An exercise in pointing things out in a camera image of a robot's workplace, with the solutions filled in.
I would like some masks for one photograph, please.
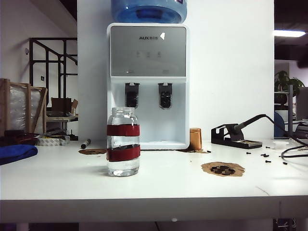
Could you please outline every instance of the red tape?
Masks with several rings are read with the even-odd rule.
[[[107,125],[107,136],[140,136],[140,126],[136,124]]]
[[[123,150],[107,149],[107,160],[110,162],[132,160],[138,156],[140,156],[140,145]]]

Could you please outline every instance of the small black part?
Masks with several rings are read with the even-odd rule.
[[[167,85],[159,83],[158,93],[159,93],[159,106],[161,108],[170,108],[171,98],[172,98],[172,83],[168,83]]]
[[[125,106],[126,107],[138,107],[138,95],[139,95],[139,83],[130,85],[125,84]]]
[[[168,91],[163,91],[160,94],[160,105],[163,108],[170,108],[171,107],[171,93]]]

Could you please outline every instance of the white table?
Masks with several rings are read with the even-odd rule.
[[[308,157],[284,165],[280,151],[265,146],[272,141],[252,150],[203,142],[210,154],[142,151],[139,173],[125,178],[107,176],[105,154],[80,154],[79,142],[38,147],[38,155],[0,167],[0,223],[308,217]],[[245,173],[202,171],[214,161]]]

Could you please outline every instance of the plastic wrap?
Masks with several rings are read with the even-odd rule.
[[[11,129],[26,129],[27,87],[10,87]]]
[[[39,107],[41,93],[38,89],[31,89],[31,124],[35,123],[36,112]],[[42,116],[38,117],[35,133],[43,133]]]

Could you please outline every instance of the clear glass jar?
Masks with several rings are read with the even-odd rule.
[[[108,174],[134,175],[139,169],[140,126],[133,107],[114,107],[107,125]]]

